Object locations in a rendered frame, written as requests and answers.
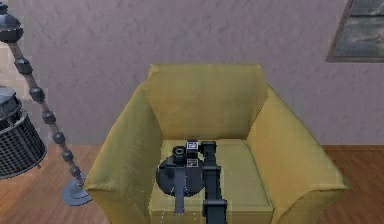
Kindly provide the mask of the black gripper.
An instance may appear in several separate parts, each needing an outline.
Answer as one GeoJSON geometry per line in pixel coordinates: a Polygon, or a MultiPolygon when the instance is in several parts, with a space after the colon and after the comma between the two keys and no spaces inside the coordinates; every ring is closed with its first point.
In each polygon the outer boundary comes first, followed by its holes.
{"type": "MultiPolygon", "coordinates": [[[[176,146],[172,150],[172,160],[176,166],[186,164],[186,148],[176,146]]],[[[175,169],[174,190],[175,190],[175,213],[184,212],[184,188],[186,185],[185,169],[179,167],[175,169]]]]}

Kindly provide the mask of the black phonograph record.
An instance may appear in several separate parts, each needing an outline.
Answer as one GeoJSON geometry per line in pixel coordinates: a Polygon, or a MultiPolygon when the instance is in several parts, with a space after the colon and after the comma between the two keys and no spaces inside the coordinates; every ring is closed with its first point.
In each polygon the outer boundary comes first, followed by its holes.
{"type": "Polygon", "coordinates": [[[156,171],[157,185],[165,194],[175,195],[177,169],[182,171],[185,178],[185,197],[194,196],[204,188],[202,160],[193,159],[192,163],[189,163],[186,159],[170,156],[160,163],[156,171]]]}

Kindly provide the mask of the black mesh lamp shade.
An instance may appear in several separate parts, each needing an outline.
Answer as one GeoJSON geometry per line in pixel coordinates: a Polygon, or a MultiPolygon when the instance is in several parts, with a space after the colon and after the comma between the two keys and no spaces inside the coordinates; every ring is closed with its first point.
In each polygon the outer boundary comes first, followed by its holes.
{"type": "Polygon", "coordinates": [[[47,148],[14,89],[0,86],[0,179],[39,167],[47,148]]]}

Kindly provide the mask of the brown framed wall picture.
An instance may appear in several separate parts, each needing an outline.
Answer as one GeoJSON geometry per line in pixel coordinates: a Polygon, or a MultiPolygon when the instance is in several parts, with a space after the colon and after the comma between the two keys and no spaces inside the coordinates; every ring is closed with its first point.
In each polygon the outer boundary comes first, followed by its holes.
{"type": "Polygon", "coordinates": [[[348,0],[328,63],[384,63],[384,0],[348,0]]]}

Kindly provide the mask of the black jointed floor lamp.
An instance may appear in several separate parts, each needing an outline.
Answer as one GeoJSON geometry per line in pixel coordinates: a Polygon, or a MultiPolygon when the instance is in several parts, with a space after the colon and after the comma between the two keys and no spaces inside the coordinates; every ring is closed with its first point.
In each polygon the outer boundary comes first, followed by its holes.
{"type": "Polygon", "coordinates": [[[0,42],[8,45],[13,57],[14,64],[29,87],[29,94],[33,101],[37,102],[42,111],[42,119],[52,132],[52,138],[61,149],[63,160],[69,164],[72,180],[65,185],[62,191],[62,200],[69,206],[80,206],[91,201],[90,195],[83,189],[86,175],[74,162],[74,155],[66,145],[64,134],[56,124],[54,113],[48,108],[45,101],[45,94],[33,76],[33,68],[30,62],[23,56],[18,41],[23,36],[23,27],[20,21],[8,13],[8,6],[0,2],[0,42]]]}

